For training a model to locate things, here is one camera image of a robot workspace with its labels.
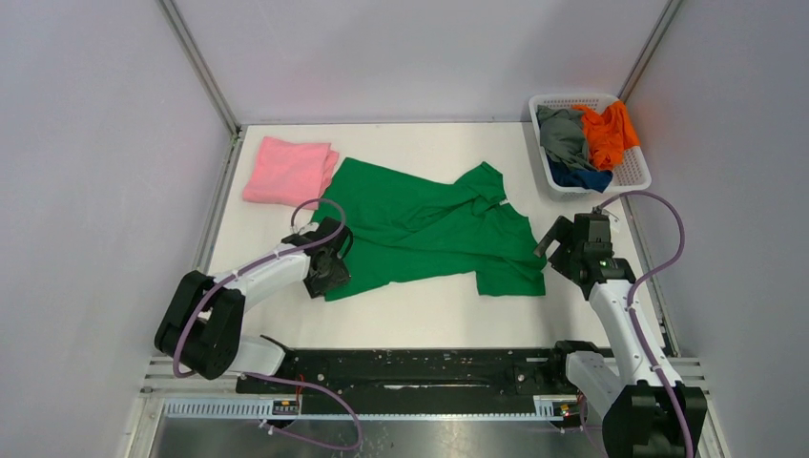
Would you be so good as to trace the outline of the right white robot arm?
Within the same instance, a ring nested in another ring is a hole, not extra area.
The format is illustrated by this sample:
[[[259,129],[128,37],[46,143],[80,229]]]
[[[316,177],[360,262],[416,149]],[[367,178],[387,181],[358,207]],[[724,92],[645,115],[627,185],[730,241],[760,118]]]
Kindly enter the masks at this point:
[[[609,368],[598,351],[574,350],[549,364],[549,384],[562,393],[578,389],[601,419],[607,456],[694,457],[707,400],[655,343],[635,298],[639,281],[613,252],[610,223],[599,213],[561,216],[534,250],[580,288],[615,360]]]

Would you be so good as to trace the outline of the green t shirt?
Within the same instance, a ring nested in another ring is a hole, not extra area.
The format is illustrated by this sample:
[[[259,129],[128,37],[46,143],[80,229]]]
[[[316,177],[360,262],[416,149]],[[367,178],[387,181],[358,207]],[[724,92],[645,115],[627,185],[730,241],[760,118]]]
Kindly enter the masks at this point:
[[[481,296],[541,297],[544,257],[529,219],[509,203],[503,175],[486,162],[452,183],[345,159],[312,220],[345,219],[354,235],[348,284],[329,302],[391,283],[472,273]]]

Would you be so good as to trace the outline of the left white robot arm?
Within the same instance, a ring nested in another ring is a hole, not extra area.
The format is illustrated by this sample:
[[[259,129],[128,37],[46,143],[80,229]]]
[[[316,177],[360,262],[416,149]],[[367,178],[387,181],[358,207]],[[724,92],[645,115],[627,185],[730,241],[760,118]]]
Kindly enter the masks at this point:
[[[238,269],[185,274],[157,328],[156,350],[176,359],[180,374],[214,380],[227,372],[258,373],[272,391],[287,390],[297,370],[284,359],[288,349],[269,338],[243,336],[243,316],[291,284],[302,284],[312,299],[348,285],[345,258],[353,242],[347,225],[326,217]]]

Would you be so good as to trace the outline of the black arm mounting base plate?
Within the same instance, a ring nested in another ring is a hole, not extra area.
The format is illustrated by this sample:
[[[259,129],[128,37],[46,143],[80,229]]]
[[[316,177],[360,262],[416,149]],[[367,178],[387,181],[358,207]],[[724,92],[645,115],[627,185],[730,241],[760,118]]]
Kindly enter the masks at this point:
[[[540,395],[574,395],[565,359],[593,343],[559,341],[552,348],[295,349],[278,377],[307,382],[305,414],[340,414],[314,386],[339,394],[358,414],[533,414]]]

